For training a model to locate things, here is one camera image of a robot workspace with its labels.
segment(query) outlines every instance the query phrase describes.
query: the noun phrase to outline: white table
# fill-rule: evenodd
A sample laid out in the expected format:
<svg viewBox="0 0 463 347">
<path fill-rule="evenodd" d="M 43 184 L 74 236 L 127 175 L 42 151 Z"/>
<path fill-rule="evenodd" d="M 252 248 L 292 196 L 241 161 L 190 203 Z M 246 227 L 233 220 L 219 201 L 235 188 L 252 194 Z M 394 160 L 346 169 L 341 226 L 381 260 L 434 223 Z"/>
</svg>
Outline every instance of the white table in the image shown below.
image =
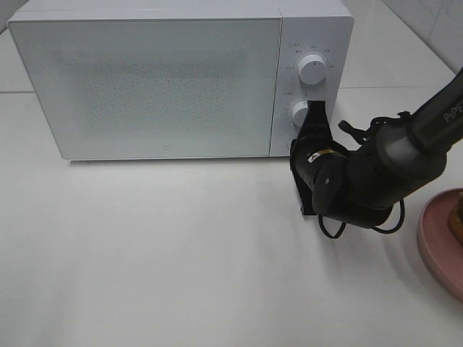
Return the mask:
<svg viewBox="0 0 463 347">
<path fill-rule="evenodd" d="M 451 79 L 380 1 L 347 5 L 333 124 L 413 111 Z M 463 143 L 400 232 L 331 241 L 301 217 L 287 159 L 70 163 L 8 33 L 0 81 L 0 346 L 462 344 L 463 303 L 426 270 L 416 228 L 462 185 Z"/>
</svg>

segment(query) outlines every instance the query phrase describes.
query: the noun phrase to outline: microwave knob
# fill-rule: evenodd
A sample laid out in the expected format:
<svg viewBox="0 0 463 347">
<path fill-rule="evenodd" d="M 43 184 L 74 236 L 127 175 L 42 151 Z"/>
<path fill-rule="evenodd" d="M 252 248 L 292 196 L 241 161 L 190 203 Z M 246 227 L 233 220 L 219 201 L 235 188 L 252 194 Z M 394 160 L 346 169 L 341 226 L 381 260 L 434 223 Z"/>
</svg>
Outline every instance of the microwave knob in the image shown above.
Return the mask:
<svg viewBox="0 0 463 347">
<path fill-rule="evenodd" d="M 307 115 L 308 107 L 307 101 L 301 101 L 291 108 L 292 121 L 297 127 L 301 127 L 304 123 L 305 116 Z"/>
<path fill-rule="evenodd" d="M 326 76 L 328 62 L 319 53 L 311 53 L 303 56 L 297 64 L 300 80 L 306 85 L 316 85 Z"/>
</svg>

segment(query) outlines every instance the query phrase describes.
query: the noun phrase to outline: pink plate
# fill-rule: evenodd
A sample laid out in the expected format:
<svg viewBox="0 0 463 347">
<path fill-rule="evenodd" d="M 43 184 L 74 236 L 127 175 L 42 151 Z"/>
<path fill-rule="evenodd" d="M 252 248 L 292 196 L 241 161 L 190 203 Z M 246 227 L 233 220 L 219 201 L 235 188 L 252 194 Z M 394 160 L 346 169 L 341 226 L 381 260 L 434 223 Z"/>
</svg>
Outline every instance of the pink plate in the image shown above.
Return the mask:
<svg viewBox="0 0 463 347">
<path fill-rule="evenodd" d="M 429 271 L 457 298 L 463 300 L 463 246 L 448 225 L 451 209 L 463 188 L 437 194 L 420 217 L 418 246 Z"/>
</svg>

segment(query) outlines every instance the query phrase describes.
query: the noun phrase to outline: microwave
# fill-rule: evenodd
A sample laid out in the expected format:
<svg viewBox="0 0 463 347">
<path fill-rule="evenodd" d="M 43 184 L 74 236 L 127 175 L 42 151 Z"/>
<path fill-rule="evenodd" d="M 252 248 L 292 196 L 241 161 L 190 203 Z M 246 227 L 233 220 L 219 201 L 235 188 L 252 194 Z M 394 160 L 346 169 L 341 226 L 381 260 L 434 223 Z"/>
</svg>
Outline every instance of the microwave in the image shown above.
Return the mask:
<svg viewBox="0 0 463 347">
<path fill-rule="evenodd" d="M 331 116 L 354 20 L 339 0 L 29 0 L 8 22 L 68 160 L 288 156 Z"/>
</svg>

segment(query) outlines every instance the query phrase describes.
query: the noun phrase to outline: black cable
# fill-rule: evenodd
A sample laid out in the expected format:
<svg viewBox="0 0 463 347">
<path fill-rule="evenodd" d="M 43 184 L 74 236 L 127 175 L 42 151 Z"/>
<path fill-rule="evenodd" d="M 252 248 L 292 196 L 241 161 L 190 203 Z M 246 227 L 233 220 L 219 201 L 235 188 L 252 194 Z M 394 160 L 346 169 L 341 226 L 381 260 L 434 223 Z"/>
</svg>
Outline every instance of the black cable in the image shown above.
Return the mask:
<svg viewBox="0 0 463 347">
<path fill-rule="evenodd" d="M 399 201 L 399 205 L 400 205 L 400 217 L 399 217 L 399 222 L 397 223 L 396 226 L 394 226 L 392 229 L 389 229 L 389 230 L 376 228 L 375 226 L 373 226 L 372 229 L 381 234 L 392 234 L 398 231 L 404 224 L 404 220 L 405 220 L 405 203 L 403 199 Z"/>
<path fill-rule="evenodd" d="M 338 230 L 334 235 L 331 235 L 331 234 L 328 232 L 328 230 L 326 230 L 325 224 L 323 224 L 323 216 L 322 216 L 322 215 L 318 215 L 318 225 L 320 226 L 320 229 L 321 229 L 321 231 L 323 232 L 323 235 L 325 235 L 326 237 L 328 237 L 328 238 L 330 238 L 330 239 L 337 239 L 337 238 L 339 238 L 339 237 L 342 235 L 344 229 L 346 228 L 346 223 L 343 222 L 343 223 L 341 224 L 341 226 L 339 227 L 339 230 Z"/>
</svg>

